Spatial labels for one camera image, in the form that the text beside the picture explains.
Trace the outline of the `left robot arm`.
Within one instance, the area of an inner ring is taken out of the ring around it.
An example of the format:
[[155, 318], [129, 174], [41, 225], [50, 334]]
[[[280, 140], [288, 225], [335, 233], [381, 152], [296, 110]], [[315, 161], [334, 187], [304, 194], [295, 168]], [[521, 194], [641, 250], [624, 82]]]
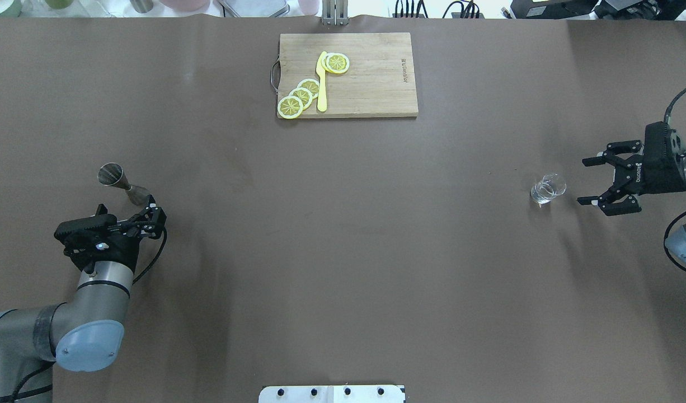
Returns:
[[151, 195], [119, 220], [100, 204], [62, 222], [54, 237], [80, 272], [69, 302], [0, 312], [0, 402], [51, 402], [53, 369], [97, 372], [117, 359], [143, 239], [167, 241], [166, 214]]

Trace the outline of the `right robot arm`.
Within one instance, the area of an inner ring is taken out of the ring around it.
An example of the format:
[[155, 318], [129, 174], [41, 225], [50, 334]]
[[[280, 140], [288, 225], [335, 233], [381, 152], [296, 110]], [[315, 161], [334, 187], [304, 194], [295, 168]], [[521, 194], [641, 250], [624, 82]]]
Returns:
[[[614, 168], [607, 191], [577, 199], [579, 204], [594, 205], [609, 217], [640, 212], [642, 195], [686, 192], [686, 145], [663, 121], [647, 125], [643, 140], [611, 142], [582, 163]], [[686, 272], [686, 211], [668, 224], [662, 245], [668, 260]]]

